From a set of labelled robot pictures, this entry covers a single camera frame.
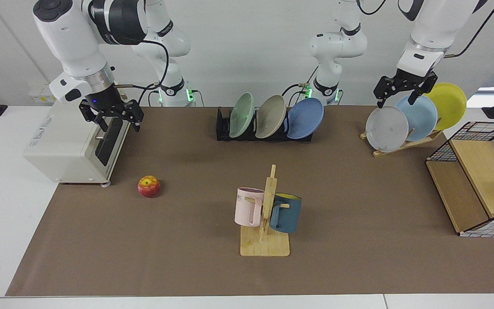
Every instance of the wooden mug stand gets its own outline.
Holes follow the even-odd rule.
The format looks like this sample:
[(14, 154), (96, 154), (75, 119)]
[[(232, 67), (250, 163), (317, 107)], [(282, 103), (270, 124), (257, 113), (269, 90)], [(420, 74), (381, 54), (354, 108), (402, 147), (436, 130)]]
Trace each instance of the wooden mug stand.
[[(437, 120), (437, 123), (440, 123), (441, 121), (441, 118), (439, 118)], [(415, 129), (412, 129), (409, 134), (407, 135), (407, 137), (410, 137), (410, 135), (415, 131)], [(432, 133), (430, 133), (430, 135), (428, 135), (427, 137), (424, 137), (423, 139), (420, 139), (418, 141), (414, 141), (414, 142), (404, 142), (403, 145), (401, 145), (400, 148), (394, 150), (394, 151), (390, 151), (390, 152), (382, 152), (380, 149), (377, 149), (376, 151), (373, 151), (373, 157), (381, 157), (381, 156), (385, 156), (385, 155), (389, 155), (390, 153), (394, 153), (394, 152), (398, 152), (398, 151), (402, 151), (404, 149), (408, 149), (408, 148), (411, 148), (411, 147), (415, 147), (415, 146), (419, 146), (419, 145), (423, 145), (425, 143), (430, 143), (430, 142), (433, 142), (441, 133), (443, 132), (443, 130), (434, 130), (432, 131)], [(361, 133), (361, 135), (359, 135), (359, 138), (360, 139), (367, 139), (367, 132), (363, 132)]]
[[(260, 226), (241, 226), (239, 250), (241, 256), (288, 256), (290, 254), (288, 233), (281, 233), (269, 228), (278, 184), (278, 179), (275, 176), (276, 165), (273, 164), (270, 177), (266, 178)], [(289, 207), (289, 205), (282, 204), (280, 207)]]

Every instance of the white table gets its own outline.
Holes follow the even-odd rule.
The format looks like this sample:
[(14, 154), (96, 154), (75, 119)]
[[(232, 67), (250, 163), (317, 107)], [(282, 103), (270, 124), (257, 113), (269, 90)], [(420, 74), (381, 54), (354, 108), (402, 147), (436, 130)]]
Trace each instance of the white table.
[[(4, 297), (22, 255), (57, 187), (22, 158), (49, 107), (9, 107), (0, 117), (0, 308), (489, 308), (494, 294), (331, 295), (298, 297)], [(486, 121), (469, 110), (461, 121)], [(448, 136), (456, 129), (446, 132)]]

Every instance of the mug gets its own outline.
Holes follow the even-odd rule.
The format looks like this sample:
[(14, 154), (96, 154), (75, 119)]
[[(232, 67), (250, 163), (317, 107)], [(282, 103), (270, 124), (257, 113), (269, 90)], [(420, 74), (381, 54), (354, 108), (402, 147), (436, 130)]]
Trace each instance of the mug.
[(294, 233), (300, 216), (302, 198), (286, 193), (276, 193), (270, 217), (270, 227), (282, 233)]
[(235, 201), (235, 222), (246, 227), (258, 227), (262, 212), (264, 190), (258, 188), (238, 188)]

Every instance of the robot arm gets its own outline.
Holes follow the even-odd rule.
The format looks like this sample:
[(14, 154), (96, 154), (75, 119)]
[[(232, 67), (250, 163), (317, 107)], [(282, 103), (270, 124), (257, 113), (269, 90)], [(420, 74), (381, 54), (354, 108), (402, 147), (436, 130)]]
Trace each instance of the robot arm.
[(312, 97), (324, 105), (335, 103), (337, 87), (343, 71), (339, 58), (353, 58), (365, 53), (367, 37), (361, 31), (360, 13), (355, 0), (341, 0), (334, 12), (339, 32), (320, 33), (310, 41), (310, 52), (319, 68), (310, 87)]
[(185, 86), (176, 61), (170, 57), (190, 51), (186, 35), (176, 29), (167, 15), (163, 0), (39, 0), (33, 8), (43, 39), (64, 72), (49, 87), (61, 102), (79, 103), (86, 121), (94, 121), (105, 131), (104, 117), (117, 117), (140, 129), (144, 113), (136, 100), (123, 102), (114, 84), (112, 69), (99, 44), (133, 45), (163, 78), (163, 102), (185, 106), (193, 96)]
[[(378, 106), (400, 91), (410, 91), (409, 103), (432, 90), (437, 80), (433, 68), (443, 59), (453, 44), (457, 32), (482, 0), (415, 0), (413, 6), (420, 8), (414, 19), (410, 40), (398, 62), (396, 75), (382, 76), (373, 93)], [(404, 12), (410, 19), (416, 12)]]
[[(128, 12), (137, 16), (135, 24), (140, 25), (135, 1), (116, 2), (119, 5), (115, 7), (122, 11), (132, 9)], [(72, 0), (39, 0), (33, 7), (33, 15), (43, 39), (64, 70), (49, 85), (55, 97), (61, 102), (81, 102), (80, 110), (86, 121), (94, 121), (104, 131), (108, 126), (103, 117), (129, 121), (138, 131), (144, 113), (135, 100), (127, 103), (121, 100), (108, 62), (98, 49), (99, 41), (80, 7)], [(125, 31), (142, 29), (130, 27)]]
[[(163, 0), (147, 0), (146, 18), (148, 33), (145, 41), (159, 42), (167, 47), (169, 57), (182, 57), (190, 52), (190, 41), (184, 32), (178, 29), (167, 14)], [(166, 67), (166, 54), (159, 45), (140, 43), (134, 45), (136, 55), (146, 59), (154, 68), (157, 76), (163, 76)], [(180, 67), (174, 59), (169, 59), (165, 80), (161, 83), (161, 103), (164, 106), (183, 107), (193, 102)]]

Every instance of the blue mug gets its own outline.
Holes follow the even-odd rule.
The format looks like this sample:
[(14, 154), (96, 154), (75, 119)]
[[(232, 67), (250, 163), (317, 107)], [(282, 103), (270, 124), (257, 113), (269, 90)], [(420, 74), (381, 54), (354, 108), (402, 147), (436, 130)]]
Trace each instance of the blue mug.
[(300, 216), (301, 202), (302, 198), (296, 195), (276, 193), (270, 227), (282, 233), (294, 233)]

